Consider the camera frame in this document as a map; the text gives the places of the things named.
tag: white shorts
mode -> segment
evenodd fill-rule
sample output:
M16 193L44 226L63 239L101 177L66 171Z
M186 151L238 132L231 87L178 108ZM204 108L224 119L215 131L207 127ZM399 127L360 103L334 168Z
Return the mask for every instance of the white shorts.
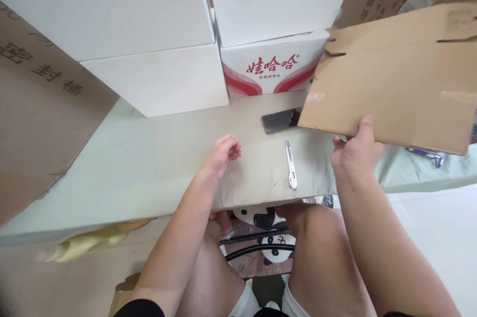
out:
M305 310L292 296L292 293L288 288L289 279L290 274L282 275L282 280L285 283L285 289L283 290L281 311L290 317L310 317L310 315L305 312ZM242 295L238 299L237 304L235 305L232 312L230 312L229 317L253 317L260 310L257 297L255 297L252 291L252 282L252 279L248 279L245 283L245 288L242 292ZM276 310L280 309L273 301L267 303L267 307L274 308Z

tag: smartphone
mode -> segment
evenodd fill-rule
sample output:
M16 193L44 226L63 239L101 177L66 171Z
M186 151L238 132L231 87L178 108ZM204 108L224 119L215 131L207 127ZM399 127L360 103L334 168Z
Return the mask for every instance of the smartphone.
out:
M296 127L302 110L302 107L298 107L262 116L265 132L270 134Z

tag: purple object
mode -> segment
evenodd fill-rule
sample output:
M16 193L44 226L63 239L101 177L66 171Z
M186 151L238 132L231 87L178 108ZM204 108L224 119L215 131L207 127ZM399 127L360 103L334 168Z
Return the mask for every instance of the purple object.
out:
M442 163L444 162L444 159L437 154L433 154L430 152L422 151L417 148L406 148L408 151L419 154L421 156L425 156L431 159L434 159L434 164L436 165L436 168L442 167Z

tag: white table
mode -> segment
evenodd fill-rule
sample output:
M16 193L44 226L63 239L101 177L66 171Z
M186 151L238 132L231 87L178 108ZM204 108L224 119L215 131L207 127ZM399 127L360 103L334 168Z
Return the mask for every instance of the white table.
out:
M214 209L335 194L332 135L294 128L267 135L261 116L302 106L305 92L231 99L228 107L145 118L120 99L68 173L41 200L0 230L0 244L61 237L75 229L169 215L215 140L227 133L242 144L219 184ZM298 189L288 184L290 141ZM444 165L388 146L376 176L388 193L437 191L477 183L477 145Z

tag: red wave design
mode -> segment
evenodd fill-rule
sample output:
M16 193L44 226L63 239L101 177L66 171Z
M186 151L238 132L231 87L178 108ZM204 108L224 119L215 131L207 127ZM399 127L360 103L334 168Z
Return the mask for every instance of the red wave design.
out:
M232 70L223 62L222 67L224 68L225 82L227 83L230 97L255 96L262 94L262 88L254 80Z
M305 89L307 87L308 80L312 77L313 73L315 72L315 69L317 68L319 60L321 59L321 55L322 54L320 54L309 64L306 64L301 69L296 70L295 72L281 80L273 90L273 93Z

